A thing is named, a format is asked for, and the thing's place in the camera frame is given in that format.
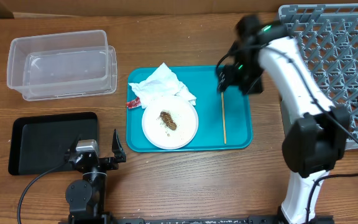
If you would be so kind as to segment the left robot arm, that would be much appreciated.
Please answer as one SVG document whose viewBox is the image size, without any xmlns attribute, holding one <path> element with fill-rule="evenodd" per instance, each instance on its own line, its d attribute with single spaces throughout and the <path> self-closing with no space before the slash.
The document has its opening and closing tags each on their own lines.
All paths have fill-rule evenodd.
<svg viewBox="0 0 358 224">
<path fill-rule="evenodd" d="M 117 170 L 126 161 L 126 154 L 115 131 L 112 137 L 112 157 L 100 157 L 96 140 L 77 137 L 65 153 L 65 161 L 82 173 L 82 178 L 66 189 L 69 204 L 68 223 L 117 223 L 112 213 L 106 212 L 107 171 Z"/>
</svg>

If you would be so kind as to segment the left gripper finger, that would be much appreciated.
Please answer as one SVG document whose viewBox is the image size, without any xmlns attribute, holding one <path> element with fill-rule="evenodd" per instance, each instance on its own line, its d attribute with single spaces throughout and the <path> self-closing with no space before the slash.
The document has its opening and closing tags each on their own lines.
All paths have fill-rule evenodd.
<svg viewBox="0 0 358 224">
<path fill-rule="evenodd" d="M 67 149 L 67 151 L 64 154 L 63 159 L 65 161 L 69 161 L 71 156 L 74 156 L 76 154 L 76 146 L 78 142 L 81 140 L 81 135 L 77 135 L 77 137 L 74 139 L 70 147 Z"/>
<path fill-rule="evenodd" d="M 112 146 L 111 150 L 114 153 L 114 159 L 116 163 L 126 162 L 126 153 L 123 150 L 121 142 L 119 140 L 119 136 L 117 130 L 114 130 L 114 134 L 112 137 Z"/>
</svg>

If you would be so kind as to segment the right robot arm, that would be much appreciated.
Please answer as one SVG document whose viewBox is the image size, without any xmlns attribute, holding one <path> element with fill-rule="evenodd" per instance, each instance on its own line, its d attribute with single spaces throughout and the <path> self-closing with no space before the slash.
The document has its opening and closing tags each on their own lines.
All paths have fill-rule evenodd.
<svg viewBox="0 0 358 224">
<path fill-rule="evenodd" d="M 343 158 L 350 114 L 321 91 L 287 28 L 274 21 L 262 25 L 256 15 L 236 24 L 237 39 L 226 57 L 234 62 L 216 66 L 218 91 L 237 86 L 243 95 L 261 93 L 267 72 L 279 90 L 285 139 L 282 154 L 290 169 L 287 195 L 272 223 L 333 223 L 317 217 L 315 205 L 323 178 Z"/>
</svg>

